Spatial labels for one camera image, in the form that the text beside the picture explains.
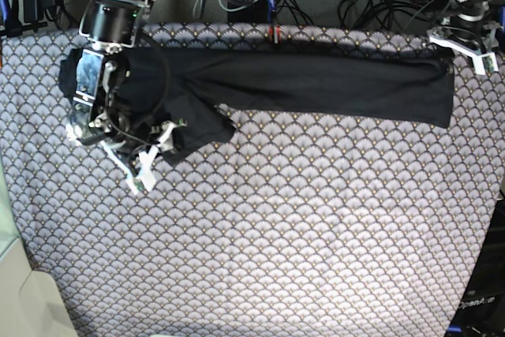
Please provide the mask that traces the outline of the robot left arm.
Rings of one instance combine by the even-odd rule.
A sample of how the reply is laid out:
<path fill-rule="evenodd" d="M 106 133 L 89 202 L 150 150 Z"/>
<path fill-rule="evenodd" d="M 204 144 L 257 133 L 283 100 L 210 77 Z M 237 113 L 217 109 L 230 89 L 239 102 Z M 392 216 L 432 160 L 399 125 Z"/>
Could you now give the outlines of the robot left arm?
<path fill-rule="evenodd" d="M 497 72 L 496 50 L 502 25 L 496 19 L 494 1 L 449 0 L 427 31 L 428 41 L 465 55 L 477 75 Z"/>

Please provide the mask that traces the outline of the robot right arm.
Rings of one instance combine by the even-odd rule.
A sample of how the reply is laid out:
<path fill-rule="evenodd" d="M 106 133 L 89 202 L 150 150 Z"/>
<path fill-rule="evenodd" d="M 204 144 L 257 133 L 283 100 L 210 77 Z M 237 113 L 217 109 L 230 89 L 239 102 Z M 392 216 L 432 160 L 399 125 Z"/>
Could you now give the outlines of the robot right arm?
<path fill-rule="evenodd" d="M 175 152 L 173 132 L 185 122 L 166 119 L 155 122 L 169 94 L 171 71 L 161 57 L 163 82 L 156 101 L 136 112 L 120 98 L 120 87 L 130 76 L 125 50 L 143 40 L 156 54 L 161 47 L 142 32 L 154 0 L 90 0 L 79 33 L 90 43 L 77 62 L 77 86 L 70 97 L 66 126 L 68 138 L 78 145 L 100 145 L 125 173 L 133 194 L 154 189 L 155 159 Z"/>

